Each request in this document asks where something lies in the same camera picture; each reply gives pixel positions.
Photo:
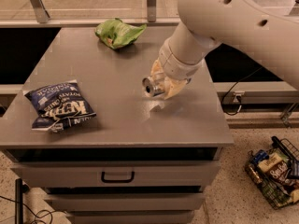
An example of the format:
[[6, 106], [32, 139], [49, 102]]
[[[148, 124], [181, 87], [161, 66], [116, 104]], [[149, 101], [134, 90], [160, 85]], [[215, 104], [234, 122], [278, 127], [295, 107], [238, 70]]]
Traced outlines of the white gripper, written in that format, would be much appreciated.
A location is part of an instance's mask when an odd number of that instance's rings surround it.
[[153, 78], [166, 78], [164, 80], [164, 99], [177, 95], [199, 69], [204, 58], [204, 47], [196, 40], [188, 40], [180, 44], [167, 38], [159, 50], [156, 60], [150, 71]]

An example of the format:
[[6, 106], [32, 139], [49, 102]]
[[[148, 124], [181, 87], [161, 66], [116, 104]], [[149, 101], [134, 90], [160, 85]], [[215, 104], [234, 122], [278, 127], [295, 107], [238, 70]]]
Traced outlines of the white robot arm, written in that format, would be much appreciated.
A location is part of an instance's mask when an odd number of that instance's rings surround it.
[[220, 44], [244, 52], [299, 89], [298, 21], [252, 0], [178, 0], [178, 15], [178, 27], [164, 41], [151, 68], [165, 99], [178, 94]]

